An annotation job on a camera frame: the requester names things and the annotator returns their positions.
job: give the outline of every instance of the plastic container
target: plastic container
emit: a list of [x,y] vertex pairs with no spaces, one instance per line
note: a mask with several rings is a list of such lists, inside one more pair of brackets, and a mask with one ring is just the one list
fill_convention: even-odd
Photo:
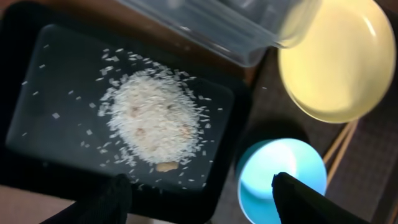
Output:
[[252,67],[268,46],[291,47],[320,0],[119,0],[180,35]]

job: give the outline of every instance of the brown table surface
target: brown table surface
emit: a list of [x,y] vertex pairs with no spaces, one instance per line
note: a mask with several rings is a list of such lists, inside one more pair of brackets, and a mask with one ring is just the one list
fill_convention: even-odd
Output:
[[[5,8],[10,2],[14,1],[3,0],[0,2],[0,8]],[[250,82],[254,77],[255,68],[242,69],[231,65],[230,62],[216,57],[183,38],[177,37],[167,29],[157,26],[144,17],[139,17],[140,21],[136,22],[134,20],[137,19],[137,15],[132,16],[131,11],[120,8],[112,0],[40,1],[57,9],[73,11],[77,16],[83,18],[86,17],[86,10],[90,9],[95,11],[91,15],[96,14],[96,16],[88,18],[93,22],[105,22],[105,25],[114,26],[113,29],[123,30],[126,35],[139,39],[150,37],[146,41],[153,41],[154,44],[159,44],[166,50],[214,65],[239,77],[246,76],[248,77],[246,78],[247,82]],[[398,2],[395,0],[380,0],[379,2],[398,12]],[[104,4],[107,5],[108,10],[104,10]],[[179,46],[165,44],[170,43],[170,40],[175,43],[176,39],[180,43]],[[190,51],[186,52],[184,46],[190,46]],[[349,149],[326,193],[329,199],[341,207],[369,221],[376,211],[394,163],[398,158],[397,87],[398,82],[394,82],[383,102],[361,120]],[[276,117],[290,118],[301,124],[306,130],[311,144],[321,155],[324,155],[341,129],[341,125],[326,124],[310,118],[294,105],[279,78],[276,49],[268,51],[259,70],[259,78],[254,85],[253,94],[254,105],[248,126]],[[48,217],[69,204],[69,202],[57,198],[50,197],[51,199],[48,199],[47,196],[41,196],[51,200],[51,202],[42,204],[36,194],[25,195],[23,198],[21,198],[21,194],[25,193],[0,187],[0,207],[8,206],[8,209],[0,209],[0,217],[2,217],[3,223],[31,223],[30,221],[34,220],[37,222],[37,220],[42,220],[43,217]],[[15,208],[22,213],[25,212],[27,218],[21,219],[20,215],[13,212]],[[39,215],[40,218],[34,219],[34,215]],[[236,184],[232,171],[229,173],[214,220],[215,223],[249,223],[240,211],[236,200]]]

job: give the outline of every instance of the light blue bowl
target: light blue bowl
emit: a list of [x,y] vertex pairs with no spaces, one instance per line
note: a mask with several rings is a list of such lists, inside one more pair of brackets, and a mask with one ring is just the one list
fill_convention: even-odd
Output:
[[243,154],[236,167],[239,205],[250,222],[280,224],[271,186],[279,172],[325,194],[325,165],[312,146],[289,138],[258,142]]

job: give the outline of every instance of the rice pile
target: rice pile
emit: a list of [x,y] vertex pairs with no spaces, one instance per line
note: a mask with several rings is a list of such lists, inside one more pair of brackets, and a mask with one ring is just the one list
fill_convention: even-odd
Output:
[[98,116],[110,114],[108,126],[114,131],[110,137],[120,136],[127,144],[121,149],[121,162],[132,166],[132,158],[138,156],[151,164],[186,164],[200,150],[199,120],[204,109],[194,104],[195,96],[180,76],[148,68],[123,75],[121,85],[102,97]]

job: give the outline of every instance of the bowl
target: bowl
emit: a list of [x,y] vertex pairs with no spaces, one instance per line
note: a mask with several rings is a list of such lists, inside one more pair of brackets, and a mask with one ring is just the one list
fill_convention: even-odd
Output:
[[322,195],[326,192],[326,169],[312,146],[291,138],[255,143],[236,167],[239,205],[251,223],[280,223],[271,186],[279,172],[290,174]]
[[280,74],[291,99],[328,123],[345,123],[371,111],[388,90],[395,63],[391,25],[372,0],[322,1],[301,43],[279,51]]

